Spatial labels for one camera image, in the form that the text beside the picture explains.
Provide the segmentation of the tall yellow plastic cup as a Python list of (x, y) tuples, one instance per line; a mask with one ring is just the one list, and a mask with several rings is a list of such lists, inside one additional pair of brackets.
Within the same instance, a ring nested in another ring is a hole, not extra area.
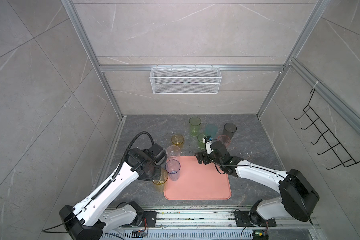
[(166, 183), (169, 179), (168, 172), (165, 169), (161, 169), (161, 175), (159, 180), (153, 180), (153, 184), (159, 193), (163, 193), (166, 189)]

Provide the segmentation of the pink tray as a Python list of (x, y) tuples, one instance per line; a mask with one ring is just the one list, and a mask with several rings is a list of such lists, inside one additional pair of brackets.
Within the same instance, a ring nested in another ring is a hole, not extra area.
[(181, 156), (180, 177), (168, 180), (168, 200), (228, 200), (232, 196), (229, 177), (219, 174), (213, 164), (199, 164), (196, 157)]

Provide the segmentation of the blue plastic cup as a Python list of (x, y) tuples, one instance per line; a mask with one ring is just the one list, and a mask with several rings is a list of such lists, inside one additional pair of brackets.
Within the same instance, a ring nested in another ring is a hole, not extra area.
[(181, 164), (176, 159), (170, 159), (166, 163), (166, 171), (172, 181), (177, 181), (180, 177)]

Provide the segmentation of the clear plastic cup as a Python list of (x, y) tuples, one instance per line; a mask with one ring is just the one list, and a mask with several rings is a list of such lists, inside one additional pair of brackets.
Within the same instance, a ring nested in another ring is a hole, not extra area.
[(176, 145), (171, 145), (166, 149), (167, 161), (178, 160), (181, 156), (181, 149)]

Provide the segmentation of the tall green plastic cup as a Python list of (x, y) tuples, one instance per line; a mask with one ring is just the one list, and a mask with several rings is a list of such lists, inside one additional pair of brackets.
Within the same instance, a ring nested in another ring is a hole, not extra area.
[(199, 117), (191, 117), (189, 119), (190, 135), (196, 137), (200, 133), (201, 119)]

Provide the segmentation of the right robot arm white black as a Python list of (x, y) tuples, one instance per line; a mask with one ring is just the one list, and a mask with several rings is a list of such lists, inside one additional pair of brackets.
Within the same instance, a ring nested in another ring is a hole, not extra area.
[(320, 196), (304, 175), (296, 170), (273, 170), (231, 156), (226, 146), (211, 136), (203, 137), (204, 151), (195, 154), (199, 164), (214, 164), (219, 174), (247, 179), (266, 186), (279, 197), (258, 200), (248, 213), (251, 224), (260, 226), (272, 218), (293, 217), (311, 222), (311, 214)]

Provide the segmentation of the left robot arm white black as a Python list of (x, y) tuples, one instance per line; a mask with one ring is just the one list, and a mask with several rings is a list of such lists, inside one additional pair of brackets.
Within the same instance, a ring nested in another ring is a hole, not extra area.
[(166, 160), (166, 151), (148, 132), (138, 133), (106, 180), (81, 202), (60, 210), (66, 234), (73, 240), (98, 240), (106, 231), (118, 227), (145, 226), (144, 210), (134, 201), (112, 211), (106, 209), (133, 181), (158, 181)]

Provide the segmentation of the short green plastic cup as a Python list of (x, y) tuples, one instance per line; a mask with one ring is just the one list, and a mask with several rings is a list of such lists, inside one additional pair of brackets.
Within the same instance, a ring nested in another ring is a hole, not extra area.
[(198, 148), (199, 149), (205, 149), (205, 143), (204, 143), (204, 137), (205, 137), (206, 135), (204, 134), (204, 133), (200, 133), (200, 134), (198, 134), (198, 136), (197, 136), (197, 141), (198, 141)]

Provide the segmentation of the pink plastic cup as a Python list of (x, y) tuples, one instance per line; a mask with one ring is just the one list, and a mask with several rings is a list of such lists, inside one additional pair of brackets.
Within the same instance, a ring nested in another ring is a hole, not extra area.
[(225, 147), (228, 147), (231, 144), (231, 139), (225, 135), (218, 136), (218, 140), (222, 142)]

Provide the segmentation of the teal plastic cup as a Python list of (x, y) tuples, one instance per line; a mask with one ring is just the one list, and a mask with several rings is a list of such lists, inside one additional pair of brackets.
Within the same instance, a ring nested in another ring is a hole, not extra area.
[(206, 125), (205, 134), (207, 136), (211, 136), (213, 139), (215, 139), (217, 132), (218, 132), (218, 127), (216, 125), (213, 125), (213, 124)]

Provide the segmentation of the short yellow plastic cup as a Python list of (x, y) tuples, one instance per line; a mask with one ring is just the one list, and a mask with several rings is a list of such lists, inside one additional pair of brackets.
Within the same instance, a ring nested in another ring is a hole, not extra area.
[(183, 148), (184, 142), (185, 142), (185, 138), (181, 134), (173, 135), (171, 138), (172, 145), (175, 145), (175, 146), (179, 147), (180, 149)]

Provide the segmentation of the dark grey plastic cup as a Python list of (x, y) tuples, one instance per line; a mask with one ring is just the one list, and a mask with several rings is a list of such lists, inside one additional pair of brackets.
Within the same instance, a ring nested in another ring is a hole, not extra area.
[(227, 136), (230, 140), (233, 139), (234, 134), (237, 131), (237, 126), (233, 123), (226, 123), (223, 129), (223, 135)]

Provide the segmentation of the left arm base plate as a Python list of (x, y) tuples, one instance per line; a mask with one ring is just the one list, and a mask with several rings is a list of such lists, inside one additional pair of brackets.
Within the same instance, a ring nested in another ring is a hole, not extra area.
[(145, 226), (148, 228), (155, 228), (157, 222), (157, 212), (156, 211), (146, 211), (138, 216), (137, 223), (138, 227), (144, 228)]

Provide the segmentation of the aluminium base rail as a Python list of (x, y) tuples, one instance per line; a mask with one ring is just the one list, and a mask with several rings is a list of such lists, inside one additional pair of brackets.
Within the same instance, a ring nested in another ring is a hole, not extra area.
[(102, 240), (324, 240), (316, 220), (300, 222), (292, 217), (273, 218), (276, 227), (237, 227), (234, 210), (217, 206), (144, 207), (156, 211), (155, 228), (120, 227), (107, 231)]

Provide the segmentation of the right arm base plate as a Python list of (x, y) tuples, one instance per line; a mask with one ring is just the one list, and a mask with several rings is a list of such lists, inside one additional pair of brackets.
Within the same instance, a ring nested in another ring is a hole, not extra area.
[(275, 219), (263, 220), (249, 211), (234, 210), (234, 219), (237, 227), (276, 227)]

